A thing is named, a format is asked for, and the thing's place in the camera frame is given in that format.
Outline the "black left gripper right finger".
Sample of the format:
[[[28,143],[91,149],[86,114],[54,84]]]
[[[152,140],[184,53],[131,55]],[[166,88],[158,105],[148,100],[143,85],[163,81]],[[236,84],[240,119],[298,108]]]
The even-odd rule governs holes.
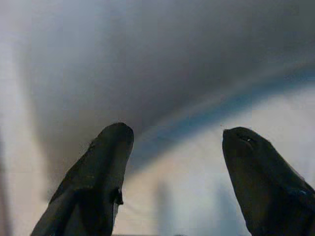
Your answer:
[[[222,151],[251,236],[315,236],[315,189],[267,139],[226,129]]]

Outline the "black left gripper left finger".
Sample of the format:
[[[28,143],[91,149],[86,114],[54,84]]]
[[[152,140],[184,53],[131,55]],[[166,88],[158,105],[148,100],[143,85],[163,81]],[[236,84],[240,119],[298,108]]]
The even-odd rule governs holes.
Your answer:
[[[105,127],[66,172],[31,236],[112,236],[134,133]]]

